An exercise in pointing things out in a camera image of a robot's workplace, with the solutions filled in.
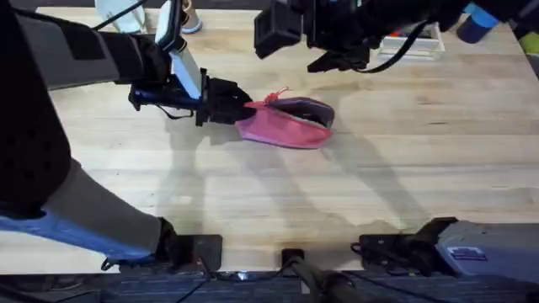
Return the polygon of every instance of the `shoelace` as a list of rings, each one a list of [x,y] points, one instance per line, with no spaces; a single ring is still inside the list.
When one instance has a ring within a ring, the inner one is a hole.
[[[266,98],[264,98],[264,101],[262,101],[262,102],[264,103],[264,105],[267,105],[268,103],[279,99],[279,95],[281,95],[282,93],[284,93],[284,92],[286,92],[288,90],[290,90],[290,89],[288,87],[285,87],[285,88],[281,88],[280,90],[278,90],[275,93],[270,93],[269,95],[266,96]]]

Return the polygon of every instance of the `pink shoe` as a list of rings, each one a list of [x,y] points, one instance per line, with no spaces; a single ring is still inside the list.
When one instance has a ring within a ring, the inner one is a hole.
[[[257,109],[248,119],[236,122],[243,139],[277,146],[315,149],[331,137],[334,110],[310,98],[279,99],[288,88],[272,93],[262,102],[245,106]]]

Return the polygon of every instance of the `label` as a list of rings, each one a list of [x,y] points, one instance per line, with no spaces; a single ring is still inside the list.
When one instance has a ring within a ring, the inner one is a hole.
[[[447,252],[455,260],[488,261],[487,256],[478,247],[448,247]]]

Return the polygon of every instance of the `wooden table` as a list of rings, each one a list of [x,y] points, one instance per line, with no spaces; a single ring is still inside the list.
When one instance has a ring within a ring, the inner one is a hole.
[[[87,24],[91,8],[42,8]],[[155,11],[149,13],[155,20]],[[127,86],[51,92],[91,176],[183,234],[224,237],[223,270],[271,270],[301,247],[323,268],[360,268],[360,234],[415,231],[437,216],[539,222],[539,87],[508,26],[476,45],[443,34],[438,61],[387,72],[308,74],[321,54],[304,45],[259,60],[254,11],[200,10],[186,36],[199,66],[253,98],[285,86],[335,108],[334,137],[315,151],[240,141],[234,127],[136,112]],[[0,235],[0,272],[99,272],[95,252]]]

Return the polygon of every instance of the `gray device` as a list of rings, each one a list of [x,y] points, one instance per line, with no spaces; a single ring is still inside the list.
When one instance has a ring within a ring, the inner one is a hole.
[[[539,283],[539,224],[435,218],[415,234],[362,235],[351,248],[365,269],[390,274],[496,275]]]

